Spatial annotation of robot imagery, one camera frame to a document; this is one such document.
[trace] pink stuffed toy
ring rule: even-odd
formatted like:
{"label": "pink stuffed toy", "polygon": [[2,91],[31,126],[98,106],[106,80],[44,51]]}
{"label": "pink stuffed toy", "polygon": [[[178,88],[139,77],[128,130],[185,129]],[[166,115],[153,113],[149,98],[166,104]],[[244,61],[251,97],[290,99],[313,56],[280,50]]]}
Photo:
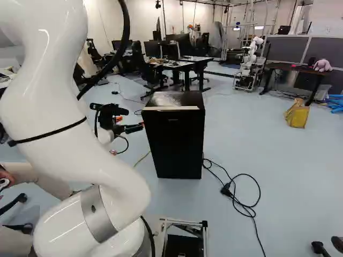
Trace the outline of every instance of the pink stuffed toy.
{"label": "pink stuffed toy", "polygon": [[329,61],[325,59],[321,59],[320,61],[317,61],[313,69],[319,72],[332,71],[332,67]]}

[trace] box lid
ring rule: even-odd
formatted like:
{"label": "box lid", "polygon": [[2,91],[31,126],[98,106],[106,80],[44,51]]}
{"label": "box lid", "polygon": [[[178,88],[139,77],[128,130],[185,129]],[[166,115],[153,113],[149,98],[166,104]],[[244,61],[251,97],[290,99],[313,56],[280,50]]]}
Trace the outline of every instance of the box lid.
{"label": "box lid", "polygon": [[143,110],[205,110],[205,107],[201,91],[170,91],[155,92]]}

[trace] power plug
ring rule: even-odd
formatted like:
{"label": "power plug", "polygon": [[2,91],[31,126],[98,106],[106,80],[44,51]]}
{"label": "power plug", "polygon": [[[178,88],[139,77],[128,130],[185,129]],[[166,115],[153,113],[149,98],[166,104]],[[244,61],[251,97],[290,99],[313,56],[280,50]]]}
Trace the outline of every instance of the power plug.
{"label": "power plug", "polygon": [[220,190],[221,194],[226,195],[229,198],[232,197],[232,193],[230,192],[230,185],[231,183],[226,183],[226,185]]}

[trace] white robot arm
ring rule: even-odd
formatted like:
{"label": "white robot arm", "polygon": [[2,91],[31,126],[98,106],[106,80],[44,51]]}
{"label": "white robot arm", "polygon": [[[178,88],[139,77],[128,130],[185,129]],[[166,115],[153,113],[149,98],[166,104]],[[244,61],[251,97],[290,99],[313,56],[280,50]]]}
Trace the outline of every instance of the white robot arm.
{"label": "white robot arm", "polygon": [[[73,68],[87,35],[82,0],[1,0],[0,26],[21,39],[26,59],[0,101],[0,119],[39,172],[95,184],[45,213],[34,233],[39,257],[132,256],[150,191],[113,157],[84,120]],[[62,132],[39,137],[66,128]],[[20,140],[38,139],[21,143]]]}
{"label": "white robot arm", "polygon": [[264,40],[260,37],[255,36],[249,47],[243,47],[243,49],[248,50],[248,54],[243,56],[243,64],[241,65],[241,72],[243,75],[249,75],[250,68],[252,64],[256,62],[256,55],[255,52],[257,50],[257,46],[263,44]]}

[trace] yellow bag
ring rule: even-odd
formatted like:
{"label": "yellow bag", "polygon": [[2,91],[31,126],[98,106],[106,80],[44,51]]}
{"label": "yellow bag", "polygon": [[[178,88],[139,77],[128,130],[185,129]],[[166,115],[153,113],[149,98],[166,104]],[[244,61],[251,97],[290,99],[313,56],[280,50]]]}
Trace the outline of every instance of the yellow bag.
{"label": "yellow bag", "polygon": [[304,100],[300,98],[294,99],[294,104],[285,113],[284,117],[288,126],[305,128],[307,118],[309,117],[310,107],[303,106]]}

